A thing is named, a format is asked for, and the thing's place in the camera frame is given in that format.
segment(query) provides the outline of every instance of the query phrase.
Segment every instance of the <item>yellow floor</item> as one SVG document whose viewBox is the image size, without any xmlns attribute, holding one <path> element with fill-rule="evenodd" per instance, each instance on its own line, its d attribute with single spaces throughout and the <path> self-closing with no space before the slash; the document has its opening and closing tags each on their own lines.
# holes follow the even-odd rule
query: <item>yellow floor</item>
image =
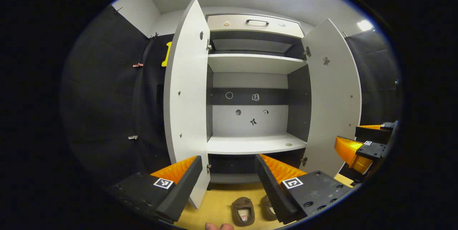
<svg viewBox="0 0 458 230">
<path fill-rule="evenodd" d="M 337 175 L 336 180 L 349 187 L 352 180 Z M 230 206 L 239 197 L 248 197 L 252 200 L 255 210 L 253 225 L 238 227 L 232 221 Z M 283 226 L 283 223 L 268 221 L 262 217 L 260 200 L 265 196 L 261 183 L 246 185 L 214 185 L 211 191 L 206 191 L 200 209 L 194 209 L 189 202 L 183 210 L 180 220 L 175 225 L 189 230 L 204 230 L 205 223 L 221 225 L 229 223 L 235 229 L 243 230 L 272 230 Z"/>
</svg>

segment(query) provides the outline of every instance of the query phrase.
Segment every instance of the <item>open cabinet door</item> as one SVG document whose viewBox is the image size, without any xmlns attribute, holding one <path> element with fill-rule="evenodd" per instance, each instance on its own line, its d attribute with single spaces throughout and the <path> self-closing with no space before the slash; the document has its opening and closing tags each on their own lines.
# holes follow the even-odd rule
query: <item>open cabinet door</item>
<svg viewBox="0 0 458 230">
<path fill-rule="evenodd" d="M 200 155 L 202 172 L 190 195 L 200 207 L 210 175 L 206 151 L 206 69 L 210 29 L 197 0 L 185 10 L 170 47 L 164 83 L 164 123 L 170 161 Z"/>
<path fill-rule="evenodd" d="M 334 150 L 337 135 L 354 139 L 361 118 L 360 76 L 350 48 L 331 20 L 326 19 L 304 38 L 311 83 L 311 119 L 305 166 L 334 177 L 343 160 Z"/>
</svg>

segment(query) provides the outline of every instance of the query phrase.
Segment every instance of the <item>slipper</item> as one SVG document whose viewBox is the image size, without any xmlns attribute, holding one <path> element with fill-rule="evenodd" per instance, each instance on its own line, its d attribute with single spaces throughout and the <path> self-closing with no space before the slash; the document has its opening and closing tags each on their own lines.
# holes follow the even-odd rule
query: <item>slipper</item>
<svg viewBox="0 0 458 230">
<path fill-rule="evenodd" d="M 277 219 L 277 215 L 275 214 L 275 211 L 273 211 L 273 207 L 270 204 L 269 197 L 267 197 L 267 195 L 261 199 L 260 207 L 262 210 L 262 214 L 266 219 L 270 221 Z"/>
<path fill-rule="evenodd" d="M 231 206 L 232 220 L 238 226 L 247 226 L 255 222 L 253 203 L 247 197 L 236 199 Z"/>
</svg>

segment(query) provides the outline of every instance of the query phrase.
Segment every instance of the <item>white shelf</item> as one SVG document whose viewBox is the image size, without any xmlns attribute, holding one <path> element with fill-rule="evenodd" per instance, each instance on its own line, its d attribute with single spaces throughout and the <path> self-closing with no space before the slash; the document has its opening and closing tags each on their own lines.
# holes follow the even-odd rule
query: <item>white shelf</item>
<svg viewBox="0 0 458 230">
<path fill-rule="evenodd" d="M 213 72 L 289 74 L 307 65 L 306 60 L 259 54 L 209 54 Z"/>
<path fill-rule="evenodd" d="M 213 135 L 207 142 L 207 151 L 209 154 L 247 155 L 298 150 L 305 148 L 306 145 L 307 142 L 289 133 L 262 137 L 220 137 Z"/>
</svg>

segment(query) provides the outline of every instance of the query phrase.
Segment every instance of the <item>human hand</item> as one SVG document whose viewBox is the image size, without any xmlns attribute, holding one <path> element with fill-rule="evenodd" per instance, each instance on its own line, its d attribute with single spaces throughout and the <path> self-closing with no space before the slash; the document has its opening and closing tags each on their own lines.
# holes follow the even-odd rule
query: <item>human hand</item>
<svg viewBox="0 0 458 230">
<path fill-rule="evenodd" d="M 217 227 L 211 223 L 205 223 L 205 230 L 234 230 L 234 226 L 231 224 L 222 224 L 221 227 Z"/>
</svg>

